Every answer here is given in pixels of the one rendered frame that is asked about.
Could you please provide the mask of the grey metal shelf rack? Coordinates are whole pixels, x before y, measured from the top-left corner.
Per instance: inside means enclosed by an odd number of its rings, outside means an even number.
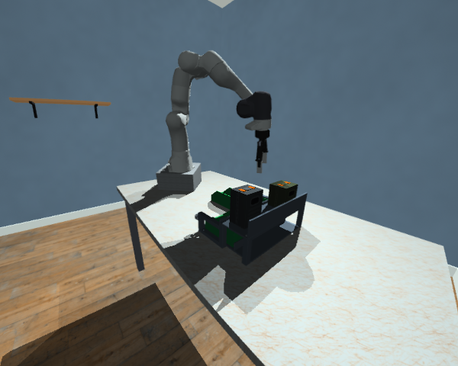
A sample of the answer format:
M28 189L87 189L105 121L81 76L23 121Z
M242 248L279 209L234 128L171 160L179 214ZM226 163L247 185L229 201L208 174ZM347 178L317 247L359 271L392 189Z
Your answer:
M268 200L263 201L261 215L248 220L246 229L232 223L230 215L221 218L218 222L201 211L195 215L195 219L198 221L199 232L221 248L227 246L236 252L242 257L242 263L247 266L302 225L306 198L307 193L304 193L278 207L268 205ZM285 220L297 211L296 224ZM219 238L205 228L205 221L219 229ZM234 247L227 244L226 227L243 237L234 243Z

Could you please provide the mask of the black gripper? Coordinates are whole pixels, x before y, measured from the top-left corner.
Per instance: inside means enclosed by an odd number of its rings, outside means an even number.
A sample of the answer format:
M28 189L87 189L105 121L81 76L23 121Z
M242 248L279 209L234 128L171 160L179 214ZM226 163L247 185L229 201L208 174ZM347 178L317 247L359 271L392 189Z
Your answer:
M266 163L266 160L267 160L268 151L266 150L267 148L266 138L269 137L269 130L264 130L264 131L255 130L255 137L259 138L259 142L257 142L257 151L256 151L256 160L255 160L256 161L256 173L262 173L262 161L263 163ZM263 139L265 140L264 142L263 142Z

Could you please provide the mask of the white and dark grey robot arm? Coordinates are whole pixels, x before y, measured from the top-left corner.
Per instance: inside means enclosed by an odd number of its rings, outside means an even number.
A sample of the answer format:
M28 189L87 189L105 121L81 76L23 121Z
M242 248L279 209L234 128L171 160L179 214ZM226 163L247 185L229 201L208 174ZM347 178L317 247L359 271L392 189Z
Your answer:
M253 121L245 125L247 130L264 131L271 128L270 93L267 91L252 93L215 51L209 50L200 56L186 50L179 55L178 64L180 68L174 71L171 90L173 111L166 116L172 144L172 156L167 165L169 172L190 172L195 167L189 153L185 127L189 122L189 97L194 78L198 80L209 75L216 85L235 91L242 99L237 103L237 114L242 118L253 117Z

